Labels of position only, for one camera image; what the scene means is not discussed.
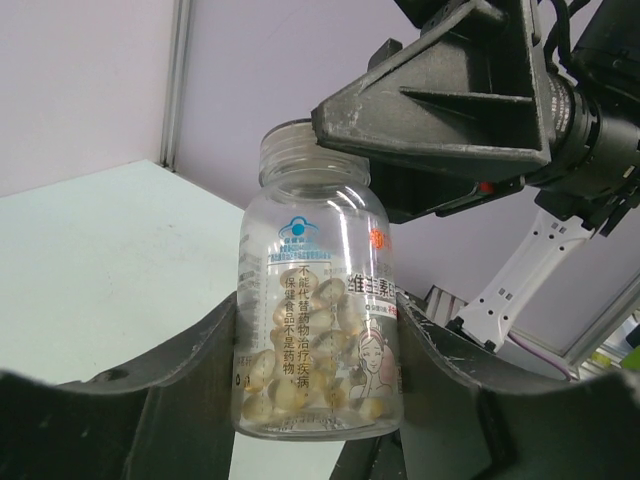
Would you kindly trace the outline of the clear pill bottle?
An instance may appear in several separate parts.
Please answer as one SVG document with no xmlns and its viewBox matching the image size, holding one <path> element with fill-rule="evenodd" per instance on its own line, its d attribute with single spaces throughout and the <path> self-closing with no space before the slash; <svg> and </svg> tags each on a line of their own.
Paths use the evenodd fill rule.
<svg viewBox="0 0 640 480">
<path fill-rule="evenodd" d="M 390 224 L 365 158 L 300 119 L 260 145 L 240 231 L 232 420 L 274 440 L 354 440 L 403 417 Z"/>
</svg>

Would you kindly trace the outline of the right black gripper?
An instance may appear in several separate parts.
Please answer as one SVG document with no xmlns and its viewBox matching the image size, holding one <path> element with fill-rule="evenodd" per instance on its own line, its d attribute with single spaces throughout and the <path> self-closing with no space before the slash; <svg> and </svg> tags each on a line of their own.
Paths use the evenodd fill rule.
<svg viewBox="0 0 640 480">
<path fill-rule="evenodd" d="M 606 1 L 579 42 L 558 1 L 403 1 L 420 35 L 312 112 L 321 146 L 478 182 L 522 177 L 555 218 L 607 235 L 639 204 L 639 5 Z"/>
</svg>

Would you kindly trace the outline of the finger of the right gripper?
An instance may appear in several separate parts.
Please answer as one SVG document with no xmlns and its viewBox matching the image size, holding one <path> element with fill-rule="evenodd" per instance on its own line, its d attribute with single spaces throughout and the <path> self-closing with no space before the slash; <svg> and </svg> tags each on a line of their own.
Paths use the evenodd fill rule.
<svg viewBox="0 0 640 480">
<path fill-rule="evenodd" d="M 516 194 L 522 177 L 478 182 L 443 174 L 370 161 L 370 189 L 383 204 L 392 224 L 435 214 L 447 217 Z"/>
</svg>

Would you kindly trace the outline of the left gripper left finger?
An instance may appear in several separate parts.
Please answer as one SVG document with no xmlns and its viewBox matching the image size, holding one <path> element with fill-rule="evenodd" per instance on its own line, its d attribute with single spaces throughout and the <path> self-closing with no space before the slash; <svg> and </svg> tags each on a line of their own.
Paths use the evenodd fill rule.
<svg viewBox="0 0 640 480">
<path fill-rule="evenodd" d="M 225 479 L 236 296 L 92 379 L 1 374 L 4 479 Z"/>
</svg>

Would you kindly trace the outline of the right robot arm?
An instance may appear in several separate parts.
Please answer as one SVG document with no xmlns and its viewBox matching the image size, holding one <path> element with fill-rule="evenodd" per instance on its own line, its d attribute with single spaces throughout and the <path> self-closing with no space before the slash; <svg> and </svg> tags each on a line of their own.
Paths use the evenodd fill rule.
<svg viewBox="0 0 640 480">
<path fill-rule="evenodd" d="M 605 1 L 570 39 L 579 1 L 403 1 L 419 30 L 312 112 L 319 145 L 368 159 L 389 220 L 446 217 L 538 191 L 539 213 L 491 283 L 448 324 L 496 351 L 551 272 L 639 204 L 639 5 Z"/>
</svg>

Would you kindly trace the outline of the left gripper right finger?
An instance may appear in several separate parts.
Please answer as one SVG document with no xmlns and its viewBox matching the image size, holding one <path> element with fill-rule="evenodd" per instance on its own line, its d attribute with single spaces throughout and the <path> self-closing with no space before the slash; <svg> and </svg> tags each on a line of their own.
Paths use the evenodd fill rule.
<svg viewBox="0 0 640 480">
<path fill-rule="evenodd" d="M 400 293 L 404 419 L 347 442 L 338 479 L 635 479 L 639 376 L 554 380 L 429 321 Z"/>
</svg>

